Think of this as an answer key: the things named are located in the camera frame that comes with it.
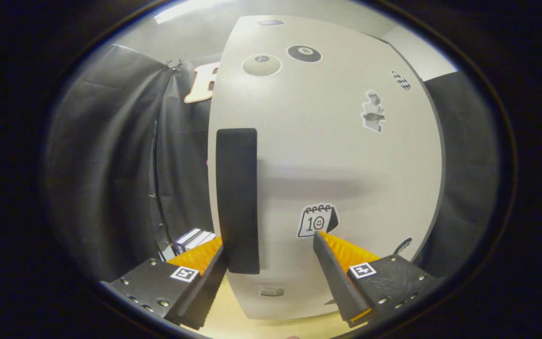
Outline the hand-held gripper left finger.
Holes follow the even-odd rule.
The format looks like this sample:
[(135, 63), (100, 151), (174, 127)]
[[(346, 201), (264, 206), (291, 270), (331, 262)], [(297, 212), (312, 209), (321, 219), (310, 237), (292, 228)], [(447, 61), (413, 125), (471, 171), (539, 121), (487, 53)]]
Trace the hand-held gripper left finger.
[(168, 261), (146, 259), (114, 280), (101, 281), (101, 287), (153, 322), (200, 330), (227, 266), (217, 237)]

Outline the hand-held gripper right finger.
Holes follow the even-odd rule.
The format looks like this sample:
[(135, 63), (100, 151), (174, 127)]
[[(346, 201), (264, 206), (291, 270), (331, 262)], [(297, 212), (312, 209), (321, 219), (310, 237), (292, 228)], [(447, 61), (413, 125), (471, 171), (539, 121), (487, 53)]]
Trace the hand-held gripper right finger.
[(313, 249), (350, 327), (392, 321), (437, 285), (436, 277), (398, 254), (381, 258), (329, 233), (316, 232)]

